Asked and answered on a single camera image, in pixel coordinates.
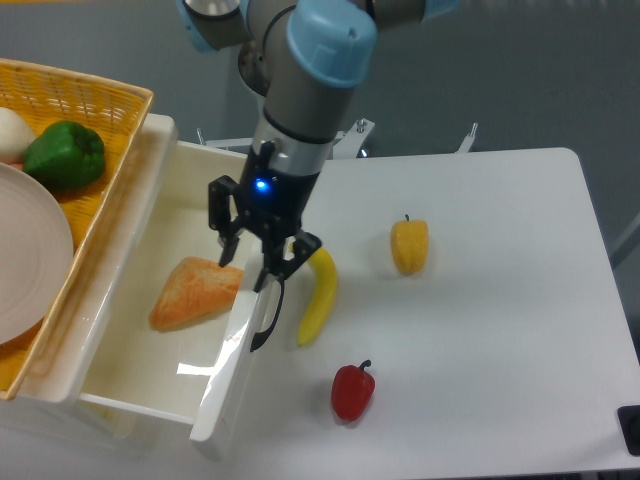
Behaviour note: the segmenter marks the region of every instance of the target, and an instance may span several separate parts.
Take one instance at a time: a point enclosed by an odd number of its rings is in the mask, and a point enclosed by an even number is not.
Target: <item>yellow bell pepper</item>
[[[429,227],[424,220],[405,217],[391,229],[391,253],[400,273],[411,275],[422,270],[427,259]]]

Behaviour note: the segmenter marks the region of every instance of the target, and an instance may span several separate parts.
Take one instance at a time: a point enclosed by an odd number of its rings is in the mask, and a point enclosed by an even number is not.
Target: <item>bread slice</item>
[[[204,258],[187,257],[169,278],[149,314],[149,323],[159,331],[175,330],[203,315],[229,310],[236,298],[243,271],[220,267]]]

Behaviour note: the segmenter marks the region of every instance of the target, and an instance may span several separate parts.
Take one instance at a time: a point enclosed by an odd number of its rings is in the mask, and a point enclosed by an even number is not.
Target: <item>yellow basket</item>
[[[58,312],[82,268],[88,244],[108,210],[127,152],[151,107],[144,88],[93,75],[0,59],[0,107],[18,113],[36,135],[58,120],[73,120],[98,132],[105,145],[104,175],[86,188],[54,195],[71,226],[74,259],[44,319],[0,345],[0,399],[15,397],[29,367],[42,352]]]

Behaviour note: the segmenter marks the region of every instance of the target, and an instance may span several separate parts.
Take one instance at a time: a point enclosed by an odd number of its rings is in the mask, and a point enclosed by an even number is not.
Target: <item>white plate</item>
[[[47,313],[72,260],[58,202],[27,174],[0,164],[0,343]]]

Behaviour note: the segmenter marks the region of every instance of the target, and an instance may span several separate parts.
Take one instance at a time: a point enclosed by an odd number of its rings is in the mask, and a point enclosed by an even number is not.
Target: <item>yellow banana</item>
[[[316,277],[311,302],[298,327],[298,345],[313,342],[329,318],[338,291],[338,272],[331,254],[320,247],[308,260]]]

